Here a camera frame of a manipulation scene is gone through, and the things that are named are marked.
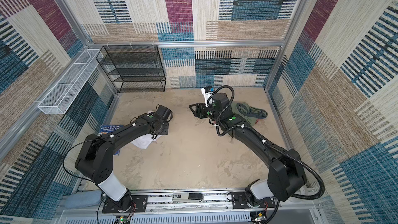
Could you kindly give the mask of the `white cloth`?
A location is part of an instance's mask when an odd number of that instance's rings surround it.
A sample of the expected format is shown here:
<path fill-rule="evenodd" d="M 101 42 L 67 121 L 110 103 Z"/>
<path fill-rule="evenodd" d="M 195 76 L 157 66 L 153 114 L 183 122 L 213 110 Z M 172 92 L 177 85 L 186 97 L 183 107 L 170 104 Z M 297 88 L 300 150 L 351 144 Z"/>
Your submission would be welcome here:
<path fill-rule="evenodd" d="M 147 149 L 148 146 L 152 142 L 156 142 L 159 138 L 160 138 L 160 136 L 154 136 L 152 134 L 146 134 L 146 135 L 140 136 L 137 139 L 133 140 L 131 142 L 131 144 L 135 145 L 136 147 L 138 147 L 140 149 Z"/>

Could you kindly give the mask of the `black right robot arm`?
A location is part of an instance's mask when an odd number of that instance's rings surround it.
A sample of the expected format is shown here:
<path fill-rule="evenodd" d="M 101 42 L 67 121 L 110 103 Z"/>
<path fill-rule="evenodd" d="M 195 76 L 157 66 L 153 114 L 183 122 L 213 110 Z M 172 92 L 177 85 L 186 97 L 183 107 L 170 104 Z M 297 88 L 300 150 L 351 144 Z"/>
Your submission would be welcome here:
<path fill-rule="evenodd" d="M 300 155 L 293 149 L 285 150 L 272 143 L 255 130 L 240 114 L 234 113 L 225 93 L 215 94 L 215 102 L 196 103 L 189 106 L 197 118 L 209 118 L 220 135 L 229 135 L 253 151 L 268 168 L 268 178 L 256 180 L 245 189 L 245 196 L 250 207 L 259 206 L 265 198 L 287 201 L 289 198 L 303 199 L 301 189 L 307 182 Z"/>

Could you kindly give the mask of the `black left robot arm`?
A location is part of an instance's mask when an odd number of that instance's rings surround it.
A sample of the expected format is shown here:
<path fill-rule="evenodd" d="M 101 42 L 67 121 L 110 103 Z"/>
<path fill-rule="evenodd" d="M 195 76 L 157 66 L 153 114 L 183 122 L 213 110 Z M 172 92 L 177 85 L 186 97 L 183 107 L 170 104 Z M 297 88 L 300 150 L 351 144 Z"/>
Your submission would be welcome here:
<path fill-rule="evenodd" d="M 130 191 L 114 173 L 114 154 L 139 137 L 153 138 L 169 132 L 173 112 L 160 105 L 155 112 L 138 116 L 114 132 L 86 137 L 75 162 L 75 168 L 105 193 L 107 206 L 115 212 L 131 211 L 134 203 Z"/>

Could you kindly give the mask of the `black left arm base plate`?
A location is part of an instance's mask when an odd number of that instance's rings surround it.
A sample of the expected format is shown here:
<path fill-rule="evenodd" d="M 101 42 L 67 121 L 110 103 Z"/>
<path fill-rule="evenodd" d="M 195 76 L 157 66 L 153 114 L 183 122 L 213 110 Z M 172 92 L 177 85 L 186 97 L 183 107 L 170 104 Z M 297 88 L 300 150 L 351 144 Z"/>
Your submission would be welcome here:
<path fill-rule="evenodd" d="M 118 202 L 106 197 L 101 212 L 103 214 L 143 213 L 147 207 L 147 200 L 147 195 L 126 195 Z"/>

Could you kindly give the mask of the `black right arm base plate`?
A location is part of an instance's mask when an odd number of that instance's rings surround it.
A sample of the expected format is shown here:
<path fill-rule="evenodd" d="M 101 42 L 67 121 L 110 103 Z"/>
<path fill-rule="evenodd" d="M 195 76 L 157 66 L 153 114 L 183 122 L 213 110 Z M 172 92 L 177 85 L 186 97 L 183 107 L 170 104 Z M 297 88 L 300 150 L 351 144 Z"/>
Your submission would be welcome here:
<path fill-rule="evenodd" d="M 274 208 L 276 206 L 272 198 L 258 200 L 244 191 L 231 191 L 227 194 L 227 199 L 232 202 L 233 209 Z"/>

